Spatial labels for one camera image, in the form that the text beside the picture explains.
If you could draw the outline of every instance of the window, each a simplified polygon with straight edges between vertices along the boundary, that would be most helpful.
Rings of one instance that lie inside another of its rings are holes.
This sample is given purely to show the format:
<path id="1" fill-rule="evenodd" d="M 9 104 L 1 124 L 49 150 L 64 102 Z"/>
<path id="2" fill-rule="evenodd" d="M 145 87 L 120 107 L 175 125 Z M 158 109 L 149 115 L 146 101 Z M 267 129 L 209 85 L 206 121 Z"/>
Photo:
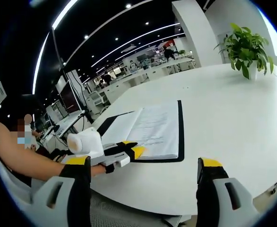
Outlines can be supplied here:
<path id="1" fill-rule="evenodd" d="M 266 24 L 267 29 L 269 31 L 269 35 L 270 35 L 271 40 L 272 40 L 274 53 L 277 56 L 277 31 L 275 30 L 273 25 L 270 23 L 270 21 L 266 18 L 266 16 L 260 10 L 259 10 L 259 12 L 260 12 L 263 20 L 265 21 L 265 24 Z"/>

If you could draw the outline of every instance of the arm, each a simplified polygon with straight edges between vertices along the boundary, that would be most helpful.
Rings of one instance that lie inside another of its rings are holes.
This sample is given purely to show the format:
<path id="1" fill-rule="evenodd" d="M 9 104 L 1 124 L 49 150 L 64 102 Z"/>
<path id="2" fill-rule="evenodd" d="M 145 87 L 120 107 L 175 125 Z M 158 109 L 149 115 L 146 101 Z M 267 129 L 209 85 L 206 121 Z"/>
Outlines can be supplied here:
<path id="1" fill-rule="evenodd" d="M 39 132 L 36 132 L 35 130 L 32 130 L 32 135 L 35 137 L 41 136 L 42 134 Z"/>
<path id="2" fill-rule="evenodd" d="M 24 147 L 21 148 L 13 141 L 10 131 L 2 123 L 0 123 L 0 158 L 15 172 L 42 181 L 52 176 L 59 176 L 64 168 L 63 164 L 35 152 L 29 152 Z"/>

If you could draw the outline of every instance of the white pillar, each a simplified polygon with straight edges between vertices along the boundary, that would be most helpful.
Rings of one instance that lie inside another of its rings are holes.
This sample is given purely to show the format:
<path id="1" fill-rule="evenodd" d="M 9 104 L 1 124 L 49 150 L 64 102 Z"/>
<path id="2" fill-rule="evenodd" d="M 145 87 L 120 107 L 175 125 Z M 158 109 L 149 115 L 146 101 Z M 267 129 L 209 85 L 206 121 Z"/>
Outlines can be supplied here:
<path id="1" fill-rule="evenodd" d="M 212 27 L 195 0 L 172 2 L 173 12 L 184 30 L 197 67 L 222 64 Z"/>

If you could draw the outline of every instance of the cable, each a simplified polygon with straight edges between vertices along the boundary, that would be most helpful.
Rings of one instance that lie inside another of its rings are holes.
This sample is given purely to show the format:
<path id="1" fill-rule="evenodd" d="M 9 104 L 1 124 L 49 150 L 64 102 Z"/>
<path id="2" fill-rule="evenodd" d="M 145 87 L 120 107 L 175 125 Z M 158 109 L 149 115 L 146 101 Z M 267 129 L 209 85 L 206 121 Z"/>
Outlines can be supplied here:
<path id="1" fill-rule="evenodd" d="M 79 86 L 80 86 L 80 89 L 81 89 L 81 93 L 82 93 L 82 98 L 83 98 L 83 100 L 85 101 L 85 103 L 86 103 L 86 107 L 88 108 L 88 104 L 87 104 L 87 101 L 86 101 L 86 99 L 84 98 L 84 96 L 83 96 L 83 90 L 82 90 L 82 86 L 81 86 L 81 84 L 77 81 L 77 79 L 75 78 L 75 76 L 74 76 L 74 74 L 73 74 L 73 72 L 71 71 L 71 73 L 72 73 L 72 75 L 73 75 L 73 77 L 74 77 L 74 79 L 75 79 L 75 81 L 79 84 Z"/>
<path id="2" fill-rule="evenodd" d="M 64 144 L 63 142 L 61 142 L 59 138 L 57 138 L 57 140 L 58 140 L 61 144 L 63 144 L 65 147 L 68 147 L 66 144 Z"/>
<path id="3" fill-rule="evenodd" d="M 85 116 L 82 117 L 82 121 L 83 121 L 83 124 L 82 124 L 82 130 L 83 131 L 83 128 L 85 127 Z"/>

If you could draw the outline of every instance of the chair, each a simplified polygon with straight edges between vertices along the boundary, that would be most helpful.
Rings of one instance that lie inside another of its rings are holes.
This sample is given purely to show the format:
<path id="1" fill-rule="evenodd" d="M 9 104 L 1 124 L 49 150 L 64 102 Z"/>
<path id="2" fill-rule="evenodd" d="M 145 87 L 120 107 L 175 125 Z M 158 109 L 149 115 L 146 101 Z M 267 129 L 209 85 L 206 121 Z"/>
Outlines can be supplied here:
<path id="1" fill-rule="evenodd" d="M 104 105 L 104 108 L 101 109 L 100 114 L 102 114 L 109 107 L 109 105 L 106 105 L 106 103 L 109 102 L 106 95 L 101 96 L 98 91 L 90 93 L 90 98 L 93 100 L 93 104 L 95 106 Z"/>

